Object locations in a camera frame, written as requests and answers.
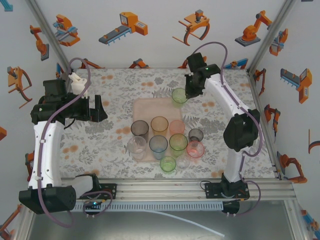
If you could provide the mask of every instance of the clear cup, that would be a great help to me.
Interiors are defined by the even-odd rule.
[[[185,124],[183,121],[174,120],[169,125],[170,135],[173,134],[184,134],[185,133]]]
[[[127,144],[127,149],[134,160],[141,161],[146,156],[147,142],[142,136],[132,137]]]
[[[205,154],[205,146],[199,141],[191,141],[186,147],[190,161],[196,162]]]
[[[161,160],[168,148],[168,140],[162,135],[153,136],[149,141],[149,147],[155,159]]]
[[[168,120],[163,116],[156,116],[151,121],[151,128],[153,135],[162,135],[166,136],[169,127]]]
[[[204,139],[204,133],[200,129],[194,128],[189,131],[190,142],[192,141],[201,142],[202,139]]]
[[[160,167],[165,173],[170,173],[176,168],[176,160],[171,156],[165,156],[160,161]]]
[[[176,88],[172,91],[172,104],[176,108],[181,108],[188,100],[186,90],[184,88]]]
[[[131,125],[131,132],[135,136],[140,136],[148,142],[149,138],[149,125],[146,121],[138,120],[132,123]]]
[[[180,170],[185,170],[190,165],[190,160],[186,155],[182,155],[176,158],[175,160],[176,167]]]
[[[188,139],[181,133],[173,134],[169,139],[171,155],[177,158],[185,153],[188,145]]]

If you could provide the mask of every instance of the white wall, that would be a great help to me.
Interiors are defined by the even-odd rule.
[[[142,58],[150,67],[176,68],[194,49],[210,41],[220,41],[229,49],[227,63],[248,58],[250,64],[261,42],[243,47],[235,38],[242,36],[248,25],[256,21],[256,14],[262,10],[274,20],[283,0],[122,0],[122,1],[78,1],[78,0],[37,0],[39,7],[51,24],[56,15],[69,18],[78,28],[80,41],[73,46],[61,46],[68,59],[88,58],[107,68],[128,68],[133,61]],[[189,36],[187,46],[172,36],[183,39],[186,27],[178,23],[198,9],[210,19],[210,31],[204,40]],[[121,25],[119,14],[132,12],[148,25],[148,35],[128,34],[110,46],[99,42],[99,38]],[[267,34],[267,26],[262,24],[258,37],[262,40]],[[208,63],[221,65],[224,49],[209,46],[202,51],[208,56]]]
[[[0,6],[0,126],[7,130],[7,136],[0,141],[0,224],[16,209],[20,190],[26,190],[27,168],[25,154],[35,149],[35,134],[30,112],[39,98],[44,95],[44,80],[56,78],[54,51],[50,49],[49,59],[40,60],[36,38],[30,33],[30,25],[38,27],[24,0],[10,0],[12,12],[4,12]],[[39,34],[44,43],[46,37]],[[7,67],[21,67],[29,75],[32,87],[25,91],[31,102],[19,109],[25,100],[14,91],[8,93]]]
[[[320,1],[298,1],[280,29],[288,28],[284,49],[278,56],[267,52],[258,67],[259,70],[266,68],[265,91],[260,96],[262,105],[270,104],[281,112],[275,147],[281,154],[297,158],[302,165],[308,182],[294,184],[295,193],[301,206],[317,221],[320,221],[320,147],[314,147],[308,154],[308,129],[311,129],[311,142],[320,140],[320,33],[315,19],[319,9]],[[281,68],[298,76],[306,68],[310,69],[312,85],[309,87],[309,98],[303,104],[299,103],[299,93],[295,87],[280,79]],[[260,91],[261,81],[256,87]],[[273,135],[271,124],[269,130]],[[294,166],[286,169],[288,178],[297,175]]]

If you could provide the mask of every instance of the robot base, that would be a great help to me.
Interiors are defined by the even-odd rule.
[[[117,184],[115,183],[100,183],[99,189],[96,189],[95,191],[107,191],[112,194],[112,199],[116,199],[117,195]],[[96,199],[96,200],[109,200],[110,196],[108,194],[98,194],[97,196],[90,195],[90,196],[81,196],[79,199],[82,200],[90,200],[90,199]]]
[[[242,45],[242,46],[244,46],[244,47],[246,47],[246,46],[249,46],[249,45],[251,45],[251,44],[255,44],[255,43],[257,43],[257,42],[260,42],[260,38],[258,38],[258,37],[256,37],[254,40],[252,40],[252,41],[243,41],[242,40],[242,36],[240,36],[240,37],[237,37],[236,39],[235,39],[235,41],[238,43],[238,44],[240,44],[240,45]]]
[[[250,198],[248,184],[239,180],[229,182],[222,174],[220,183],[205,183],[205,196],[207,199],[244,199]]]
[[[47,43],[45,46],[46,46],[46,53],[45,53],[45,55],[42,55],[42,54],[40,53],[41,61],[44,61],[44,60],[46,60],[46,59],[49,58],[49,44]]]

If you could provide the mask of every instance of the orange robot illustration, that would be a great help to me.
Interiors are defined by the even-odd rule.
[[[243,30],[243,35],[240,37],[237,37],[235,41],[244,47],[260,42],[261,39],[257,37],[256,33],[258,32],[261,23],[264,23],[265,25],[267,25],[267,29],[269,29],[269,27],[272,24],[272,21],[269,18],[267,18],[265,14],[266,14],[266,11],[264,10],[259,12],[255,16],[256,21],[254,25],[247,26]]]
[[[109,46],[110,43],[114,43],[121,36],[126,36],[127,33],[133,34],[137,32],[143,36],[148,34],[148,25],[139,21],[138,16],[132,12],[121,12],[120,21],[120,26],[99,38],[100,43],[108,44]]]
[[[269,52],[274,55],[278,56],[280,51],[285,47],[285,42],[288,38],[288,28],[286,28],[284,31],[279,31],[279,34],[277,37],[274,38],[273,42],[271,43],[271,46],[269,47]]]
[[[281,68],[281,79],[285,82],[295,86],[295,89],[299,92],[299,103],[303,104],[309,98],[309,87],[312,84],[312,74],[308,68],[306,68],[300,76],[297,76],[288,70]]]
[[[28,98],[25,93],[24,90],[30,88],[32,86],[31,80],[28,76],[28,74],[25,72],[25,70],[21,69],[20,67],[8,67],[7,68],[7,73],[8,73],[8,87],[11,87],[12,85],[14,85],[14,88],[11,89],[8,93],[12,93],[13,91],[17,90],[21,96],[23,97],[23,99],[26,101],[24,104],[22,104],[20,108],[22,108],[24,105],[26,105],[27,103],[32,101],[32,98]],[[22,76],[25,76],[26,80],[28,81],[29,86],[27,87],[23,87],[22,84]]]
[[[38,33],[42,33],[42,30],[40,27],[33,27],[30,25],[30,32],[32,35],[35,36],[36,42],[36,48],[40,52],[41,61],[44,61],[49,58],[49,44],[44,44],[39,37]]]
[[[179,38],[173,36],[173,38],[175,40],[178,40],[179,42],[181,42],[187,46],[190,46],[190,44],[188,43],[189,35],[192,35],[199,40],[205,39],[205,37],[207,36],[209,29],[210,29],[210,23],[209,23],[210,19],[204,15],[204,12],[202,10],[199,9],[198,11],[195,11],[194,14],[186,16],[184,18],[184,20],[187,21],[189,24],[186,24],[182,21],[179,21],[180,24],[182,24],[186,27],[183,41],[180,40]],[[205,27],[204,33],[201,36],[197,36],[197,35],[193,34],[193,32],[195,30],[197,30],[198,28],[201,28],[201,27]]]
[[[57,30],[54,35],[61,45],[70,47],[80,41],[78,29],[72,26],[71,21],[67,17],[58,14],[53,26]]]

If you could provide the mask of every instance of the table surface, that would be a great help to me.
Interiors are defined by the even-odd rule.
[[[86,69],[78,69],[87,78]],[[205,154],[198,162],[190,162],[185,170],[164,173],[159,162],[137,163],[126,149],[132,137],[133,102],[137,98],[171,97],[175,88],[184,88],[188,69],[92,69],[88,89],[90,104],[101,95],[108,119],[96,122],[75,121],[64,131],[60,144],[60,175],[73,178],[83,173],[96,173],[99,178],[220,178],[227,164],[228,147],[223,132],[229,122],[224,111],[210,94],[188,100],[182,107],[185,135],[190,129],[204,132]],[[225,69],[223,75],[237,96],[249,108],[255,104],[245,70]],[[256,152],[256,140],[251,152]],[[274,178],[265,141],[260,154],[246,157],[245,178]]]

